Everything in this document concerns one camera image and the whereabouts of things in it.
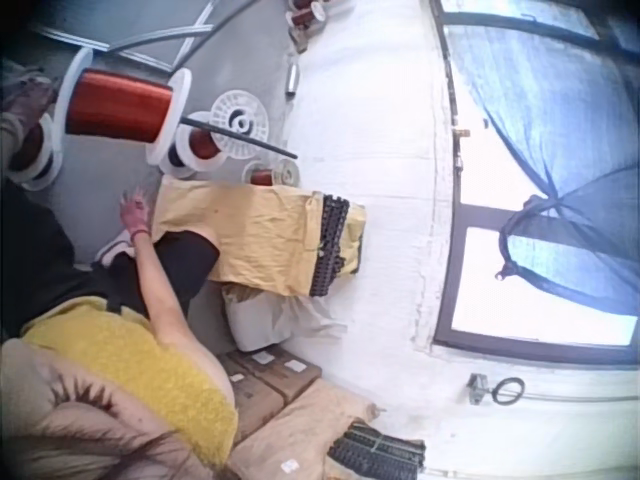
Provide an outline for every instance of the yellow sweater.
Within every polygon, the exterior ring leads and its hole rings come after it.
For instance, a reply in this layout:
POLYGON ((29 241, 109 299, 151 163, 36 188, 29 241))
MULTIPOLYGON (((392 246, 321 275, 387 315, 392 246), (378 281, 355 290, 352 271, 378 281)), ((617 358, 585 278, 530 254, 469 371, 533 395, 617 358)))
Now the yellow sweater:
POLYGON ((235 409, 189 358, 159 345, 141 315, 127 308, 109 313, 105 300, 83 297, 30 322, 23 334, 25 342, 54 350, 144 402, 205 464, 226 461, 235 409))

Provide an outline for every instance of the shoe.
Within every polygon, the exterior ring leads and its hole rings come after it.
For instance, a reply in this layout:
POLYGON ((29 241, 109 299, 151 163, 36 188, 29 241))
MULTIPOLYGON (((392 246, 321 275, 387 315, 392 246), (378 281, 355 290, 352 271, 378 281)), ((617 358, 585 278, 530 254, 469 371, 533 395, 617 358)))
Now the shoe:
POLYGON ((109 267, 116 255, 126 253, 130 257, 134 256, 133 245, 129 232, 123 230, 120 234, 102 247, 96 255, 96 262, 100 262, 103 267, 109 267))

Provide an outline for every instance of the white wall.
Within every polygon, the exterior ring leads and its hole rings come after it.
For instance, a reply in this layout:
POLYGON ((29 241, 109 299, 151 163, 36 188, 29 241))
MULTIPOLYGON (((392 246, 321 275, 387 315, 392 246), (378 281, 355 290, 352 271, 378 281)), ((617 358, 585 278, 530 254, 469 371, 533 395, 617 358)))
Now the white wall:
POLYGON ((425 439, 435 475, 628 478, 606 469, 638 463, 637 403, 473 407, 464 387, 478 372, 493 383, 520 376, 530 392, 633 395, 637 373, 511 365, 430 345, 448 256, 452 147, 425 3, 360 0, 301 56, 288 129, 303 187, 365 205, 368 223, 361 271, 329 302, 348 333, 286 346, 385 408, 378 427, 425 439))

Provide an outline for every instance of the black cable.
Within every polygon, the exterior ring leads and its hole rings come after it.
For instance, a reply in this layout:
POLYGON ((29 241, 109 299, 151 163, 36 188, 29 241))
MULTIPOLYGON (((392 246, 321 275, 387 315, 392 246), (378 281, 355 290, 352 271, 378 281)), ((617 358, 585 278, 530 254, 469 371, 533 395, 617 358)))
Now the black cable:
POLYGON ((247 8, 249 8, 251 5, 253 5, 257 1, 258 0, 247 0, 245 3, 243 3, 242 5, 237 7, 235 10, 233 10, 225 18, 220 20, 220 22, 217 25, 214 25, 214 27, 211 29, 211 31, 209 33, 207 33, 204 37, 202 37, 202 39, 200 39, 200 42, 198 42, 197 45, 195 45, 194 47, 191 47, 191 49, 189 51, 187 51, 187 53, 185 53, 180 60, 178 60, 178 62, 173 66, 173 71, 171 72, 171 75, 173 75, 178 70, 180 70, 184 66, 184 64, 187 63, 189 61, 189 59, 191 57, 193 57, 193 55, 198 50, 200 50, 200 48, 206 42, 208 42, 211 37, 213 37, 216 33, 218 33, 227 23, 229 23, 236 16, 241 14, 243 11, 245 11, 247 8))
POLYGON ((208 130, 213 133, 219 133, 220 135, 233 138, 234 140, 250 143, 251 145, 255 145, 256 147, 264 148, 265 150, 270 150, 272 152, 279 153, 280 155, 293 158, 294 160, 298 158, 297 155, 291 152, 288 152, 286 150, 283 150, 282 148, 271 145, 269 143, 263 142, 262 140, 256 140, 255 138, 251 138, 247 135, 242 135, 241 133, 236 133, 234 131, 227 130, 226 128, 216 127, 215 125, 211 125, 210 123, 200 122, 198 120, 194 120, 193 118, 189 118, 189 117, 182 117, 180 119, 180 123, 189 125, 190 127, 199 128, 201 130, 208 130))
POLYGON ((505 378, 500 383, 498 383, 498 385, 493 387, 493 390, 491 390, 491 398, 498 405, 507 407, 509 405, 513 405, 514 403, 516 403, 518 400, 522 398, 522 396, 524 395, 524 389, 525 389, 524 380, 522 380, 521 378, 518 378, 518 377, 505 378), (520 387, 520 391, 516 393, 515 396, 509 400, 500 400, 500 398, 498 397, 498 395, 500 395, 500 390, 512 384, 518 385, 520 387))

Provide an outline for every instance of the red bracelet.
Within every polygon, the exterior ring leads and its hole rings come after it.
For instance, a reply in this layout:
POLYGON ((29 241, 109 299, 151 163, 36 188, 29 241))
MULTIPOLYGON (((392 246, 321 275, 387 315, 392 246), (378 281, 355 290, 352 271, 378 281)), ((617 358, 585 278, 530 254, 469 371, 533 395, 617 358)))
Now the red bracelet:
POLYGON ((135 237, 137 234, 139 233, 146 233, 147 235, 149 235, 149 229, 148 228, 139 228, 138 230, 134 230, 129 236, 131 237, 131 242, 133 242, 133 237, 135 237))

